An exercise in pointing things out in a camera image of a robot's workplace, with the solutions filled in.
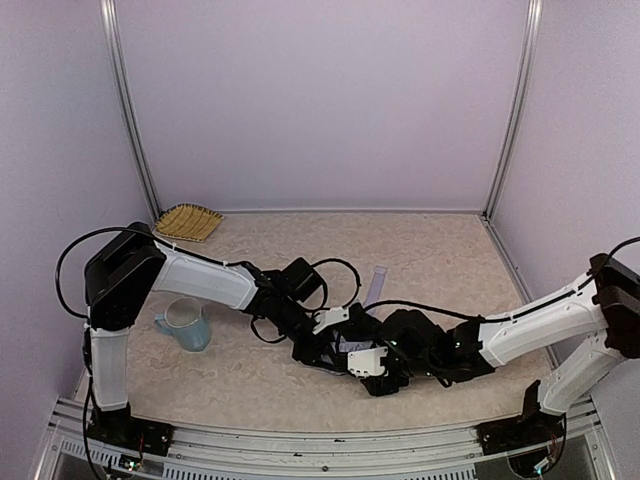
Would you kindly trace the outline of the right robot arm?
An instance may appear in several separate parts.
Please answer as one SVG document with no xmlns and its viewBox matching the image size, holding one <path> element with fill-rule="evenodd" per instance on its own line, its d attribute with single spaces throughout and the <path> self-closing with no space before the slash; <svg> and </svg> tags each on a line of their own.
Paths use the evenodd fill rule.
<svg viewBox="0 0 640 480">
<path fill-rule="evenodd" d="M 430 375 L 448 387 L 577 335 L 584 338 L 579 347 L 526 389 L 520 414 L 478 424 L 481 448 L 491 455 L 561 437 L 571 405 L 617 365 L 638 358 L 638 273 L 598 254 L 586 274 L 560 290 L 448 331 L 422 308 L 400 309 L 381 324 L 372 348 L 348 354 L 347 368 L 374 396 L 397 392 L 412 374 Z"/>
</svg>

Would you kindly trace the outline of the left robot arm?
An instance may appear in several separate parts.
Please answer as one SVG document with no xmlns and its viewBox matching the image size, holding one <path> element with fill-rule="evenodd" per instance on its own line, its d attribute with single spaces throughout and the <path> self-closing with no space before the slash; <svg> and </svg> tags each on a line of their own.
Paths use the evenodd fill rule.
<svg viewBox="0 0 640 480">
<path fill-rule="evenodd" d="M 361 304 L 304 306 L 328 286 L 315 264 L 303 258 L 282 270 L 261 270 L 249 261 L 225 262 L 189 252 L 134 222 L 110 227 L 112 239 L 84 268 L 86 310 L 71 314 L 84 322 L 83 355 L 89 373 L 84 436 L 142 453 L 167 453 L 174 428 L 131 413 L 126 385 L 128 338 L 153 292 L 180 294 L 266 319 L 293 357 L 306 366 L 344 373 L 372 394 L 390 380 L 387 348 L 379 323 Z"/>
</svg>

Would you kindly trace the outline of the lilac folding umbrella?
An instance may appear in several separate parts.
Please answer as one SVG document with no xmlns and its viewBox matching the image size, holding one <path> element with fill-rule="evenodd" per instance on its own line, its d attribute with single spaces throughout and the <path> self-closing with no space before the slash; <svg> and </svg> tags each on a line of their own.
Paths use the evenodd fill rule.
<svg viewBox="0 0 640 480">
<path fill-rule="evenodd" d="M 385 281 L 385 277 L 386 277 L 386 273 L 387 273 L 387 269 L 385 267 L 375 267 L 374 268 L 374 274 L 373 274 L 373 278 L 371 280 L 371 283 L 368 287 L 368 291 L 366 293 L 365 296 L 365 304 L 362 304 L 362 306 L 364 307 L 364 311 L 366 313 L 371 313 L 370 310 L 366 310 L 367 307 L 372 306 L 377 300 L 380 299 L 380 295 L 382 292 L 382 287 L 384 285 L 384 281 Z M 357 300 L 353 300 L 350 304 L 348 304 L 347 306 L 336 306 L 336 307 L 349 307 L 352 304 L 358 302 Z M 388 355 L 389 355 L 389 347 L 385 344 L 385 342 L 382 340 L 382 345 L 379 347 L 386 347 L 388 349 Z M 384 376 L 386 376 L 388 374 L 388 370 L 389 367 L 387 366 L 387 358 L 386 358 L 386 367 L 387 367 L 387 372 Z M 335 373 L 337 375 L 351 375 L 349 372 L 347 373 Z"/>
</svg>

